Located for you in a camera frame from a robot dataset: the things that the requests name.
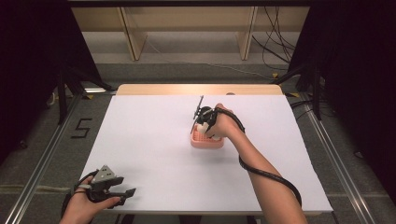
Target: forearm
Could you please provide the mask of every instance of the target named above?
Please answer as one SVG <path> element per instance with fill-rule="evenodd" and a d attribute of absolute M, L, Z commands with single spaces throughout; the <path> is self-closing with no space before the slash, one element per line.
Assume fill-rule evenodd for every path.
<path fill-rule="evenodd" d="M 247 165 L 280 176 L 244 133 L 230 130 L 229 138 Z M 306 223 L 304 213 L 288 187 L 261 175 L 249 173 L 249 177 L 269 223 Z"/>

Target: hand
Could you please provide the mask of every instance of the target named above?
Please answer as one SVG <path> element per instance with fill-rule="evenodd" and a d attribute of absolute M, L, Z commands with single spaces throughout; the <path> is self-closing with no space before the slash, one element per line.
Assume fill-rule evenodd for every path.
<path fill-rule="evenodd" d="M 89 184 L 93 176 L 85 179 L 81 184 Z M 67 205 L 64 217 L 60 224 L 86 224 L 89 223 L 93 217 L 108 207 L 113 206 L 120 201 L 120 197 L 112 197 L 99 203 L 91 202 L 85 194 L 85 189 L 78 188 L 75 194 L 70 199 Z"/>
<path fill-rule="evenodd" d="M 225 109 L 233 113 L 232 110 L 227 109 L 224 107 L 223 104 L 217 104 L 216 107 Z M 209 131 L 206 132 L 207 137 L 211 137 L 213 135 L 217 137 L 230 137 L 232 136 L 235 132 L 242 132 L 236 122 L 229 117 L 228 115 L 225 115 L 223 113 L 218 113 L 216 123 L 213 125 L 213 127 L 210 128 Z"/>

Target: floor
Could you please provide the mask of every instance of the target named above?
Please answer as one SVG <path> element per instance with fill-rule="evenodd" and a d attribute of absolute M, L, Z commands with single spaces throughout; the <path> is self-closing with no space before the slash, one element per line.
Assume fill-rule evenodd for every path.
<path fill-rule="evenodd" d="M 131 61 L 122 33 L 84 33 L 84 36 L 103 80 L 113 86 L 139 80 L 158 82 L 156 77 L 162 77 L 165 83 L 219 83 L 226 82 L 227 76 L 233 83 L 269 83 L 275 76 L 285 74 L 282 69 L 288 67 L 272 53 L 262 54 L 262 47 L 256 42 L 251 44 L 248 60 L 240 60 L 233 33 L 152 33 L 137 62 Z M 298 33 L 283 36 L 291 44 L 298 39 Z M 255 37 L 261 43 L 267 40 L 265 33 L 257 33 Z M 273 41 L 269 41 L 267 47 L 286 58 L 284 50 Z M 310 91 L 295 90 L 297 80 L 298 77 L 293 77 L 281 85 L 282 91 L 290 94 L 291 104 L 309 98 Z M 6 222 L 18 200 L 28 202 L 20 223 L 54 223 L 60 219 L 64 195 L 81 176 L 113 93 L 92 94 L 81 99 L 69 93 L 71 116 L 62 129 L 57 125 L 59 109 L 55 95 L 53 105 L 43 111 L 26 138 L 27 148 L 15 150 L 0 166 L 0 222 Z M 348 137 L 336 112 L 326 104 L 325 98 L 322 100 L 322 121 L 315 119 L 310 105 L 300 105 L 293 110 L 314 169 L 334 209 L 333 213 L 308 216 L 308 221 L 396 223 L 395 204 L 364 159 L 356 155 L 359 149 Z M 86 138 L 76 138 L 81 135 L 76 129 L 81 119 L 91 119 L 83 121 L 90 127 Z M 326 133 L 328 139 L 320 138 L 320 132 Z M 59 141 L 53 139 L 55 133 L 60 134 Z M 326 147 L 324 141 L 330 141 L 331 146 Z M 341 165 L 333 162 L 334 152 Z M 41 175 L 33 175 L 39 168 L 42 168 Z M 24 186 L 33 182 L 33 192 L 21 198 Z M 362 210 L 367 213 L 356 207 L 359 205 L 364 205 Z M 102 213 L 93 223 L 114 223 L 116 218 L 115 214 Z M 173 224 L 179 223 L 179 219 L 177 216 L 138 215 L 134 223 Z M 246 223 L 246 218 L 203 216 L 201 223 Z"/>

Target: human arm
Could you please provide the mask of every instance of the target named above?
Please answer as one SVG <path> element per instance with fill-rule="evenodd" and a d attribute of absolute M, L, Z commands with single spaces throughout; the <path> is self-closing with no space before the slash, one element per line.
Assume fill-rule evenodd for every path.
<path fill-rule="evenodd" d="M 89 184 L 92 179 L 93 177 L 90 176 L 81 184 Z M 78 188 L 70 199 L 60 224 L 87 224 L 97 213 L 119 201 L 120 197 L 112 197 L 99 203 L 93 203 L 85 194 L 85 189 Z"/>
<path fill-rule="evenodd" d="M 216 107 L 226 109 L 222 104 Z M 216 124 L 206 135 L 228 137 L 247 165 L 281 176 L 271 162 L 253 146 L 231 117 L 218 113 Z M 269 223 L 306 223 L 303 210 L 288 187 L 261 175 L 251 172 L 248 174 L 262 212 Z"/>

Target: pink container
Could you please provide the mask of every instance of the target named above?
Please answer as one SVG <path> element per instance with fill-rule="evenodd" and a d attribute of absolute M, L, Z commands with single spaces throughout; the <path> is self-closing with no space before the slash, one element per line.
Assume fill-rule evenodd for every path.
<path fill-rule="evenodd" d="M 197 125 L 195 124 L 191 133 L 191 145 L 198 148 L 221 148 L 224 146 L 224 138 L 220 138 L 220 140 L 208 138 L 197 131 Z"/>

